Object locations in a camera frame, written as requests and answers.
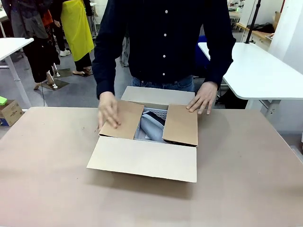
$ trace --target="sleeve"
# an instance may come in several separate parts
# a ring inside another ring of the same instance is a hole
[[[89,17],[92,16],[93,11],[91,10],[90,1],[89,0],[83,0],[83,2],[84,2],[84,6],[85,6],[86,15],[89,16]]]
[[[49,11],[53,17],[53,20],[61,21],[61,12],[62,12],[62,0],[54,0],[50,6]]]
[[[204,9],[203,25],[210,55],[205,82],[211,81],[220,87],[223,76],[233,62],[232,48],[236,40],[232,36],[226,0],[205,1]]]
[[[2,2],[3,8],[4,8],[4,11],[10,20],[11,0],[2,0],[1,2]]]
[[[115,59],[122,53],[127,24],[127,6],[121,0],[108,0],[100,31],[96,38],[95,59],[92,64],[97,82],[97,97],[105,91],[114,93]]]

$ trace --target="box flap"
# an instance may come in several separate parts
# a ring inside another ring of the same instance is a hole
[[[194,92],[128,86],[121,99],[142,104],[164,105],[167,109],[170,104],[187,105],[194,97]]]
[[[190,113],[184,105],[169,105],[162,138],[198,146],[197,112]]]
[[[139,125],[143,109],[144,106],[137,103],[118,101],[118,117],[121,125],[115,129],[108,122],[105,122],[100,135],[132,140]]]
[[[87,168],[195,183],[196,148],[100,136]]]

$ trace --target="gray garment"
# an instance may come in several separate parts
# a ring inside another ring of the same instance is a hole
[[[15,37],[29,38],[36,36],[41,39],[48,38],[40,14],[30,18],[21,18],[18,12],[11,11],[10,15]]]

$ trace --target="yellow skirt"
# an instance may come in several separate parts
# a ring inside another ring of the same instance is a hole
[[[94,49],[83,1],[65,1],[62,5],[61,21],[74,61],[79,61]]]

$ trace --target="dark blue shirt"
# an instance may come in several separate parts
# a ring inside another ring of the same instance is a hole
[[[211,56],[205,81],[220,85],[235,43],[226,0],[108,0],[93,61],[97,96],[114,92],[115,59],[122,53],[126,28],[132,76],[172,83],[193,74],[202,25]]]

